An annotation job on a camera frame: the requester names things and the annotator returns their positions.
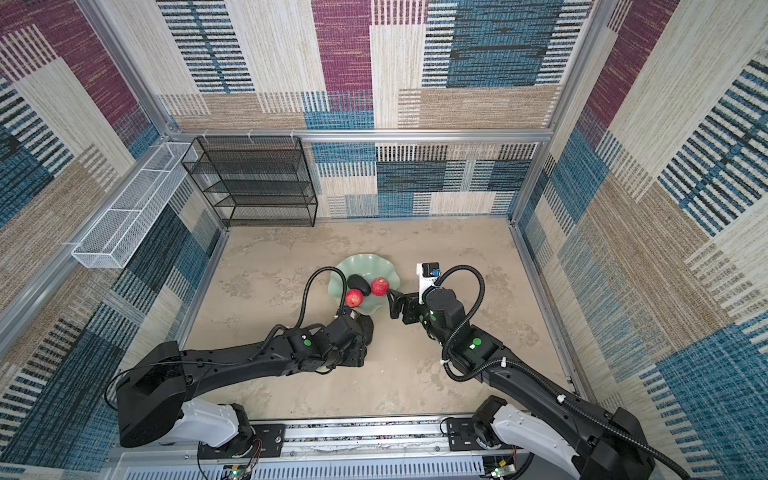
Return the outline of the light green wavy fruit bowl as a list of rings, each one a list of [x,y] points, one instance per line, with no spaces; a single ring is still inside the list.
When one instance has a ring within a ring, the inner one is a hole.
[[[347,257],[336,268],[344,273],[346,279],[349,279],[351,275],[359,275],[368,284],[371,284],[374,280],[383,278],[394,290],[398,290],[401,284],[395,266],[389,260],[372,253],[355,254]],[[387,297],[376,296],[373,293],[364,296],[361,305],[355,308],[359,313],[368,316],[377,312],[383,313],[387,309]]]

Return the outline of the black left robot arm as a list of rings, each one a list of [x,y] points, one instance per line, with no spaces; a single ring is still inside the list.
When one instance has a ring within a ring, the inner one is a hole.
[[[275,326],[257,343],[215,350],[156,346],[116,382],[120,445],[158,441],[192,414],[183,405],[225,386],[264,377],[329,372],[364,365],[374,323],[345,309],[330,324]]]

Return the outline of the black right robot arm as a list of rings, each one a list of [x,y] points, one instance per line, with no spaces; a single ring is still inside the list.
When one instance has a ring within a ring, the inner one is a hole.
[[[390,315],[420,324],[442,347],[441,362],[457,382],[477,380],[498,390],[473,417],[486,447],[521,447],[575,479],[647,479],[656,462],[639,446],[645,436],[627,410],[609,412],[577,397],[531,368],[510,348],[466,321],[449,289],[425,299],[391,290]]]

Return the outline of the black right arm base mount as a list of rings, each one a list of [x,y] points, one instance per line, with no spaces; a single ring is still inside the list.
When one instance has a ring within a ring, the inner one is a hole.
[[[451,452],[463,451],[508,451],[515,445],[502,443],[500,440],[483,440],[476,431],[470,417],[447,416],[440,420],[439,430],[447,439]]]

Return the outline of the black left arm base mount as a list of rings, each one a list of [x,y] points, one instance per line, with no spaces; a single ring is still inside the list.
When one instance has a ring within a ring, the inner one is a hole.
[[[200,460],[277,458],[282,453],[285,431],[284,423],[252,423],[220,447],[199,445],[197,457]]]

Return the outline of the red apple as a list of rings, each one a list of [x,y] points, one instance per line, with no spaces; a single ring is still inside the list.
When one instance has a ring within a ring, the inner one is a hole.
[[[371,294],[377,297],[385,297],[389,292],[390,284],[386,278],[379,277],[370,284]]]
[[[344,303],[349,308],[358,308],[365,300],[365,296],[360,290],[351,289],[345,295]]]

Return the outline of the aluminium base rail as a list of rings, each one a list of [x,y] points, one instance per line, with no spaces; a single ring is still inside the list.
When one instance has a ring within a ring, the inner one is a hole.
[[[485,449],[468,414],[256,421],[262,452],[228,458],[196,443],[114,449],[102,479],[568,479],[563,442],[512,414]]]

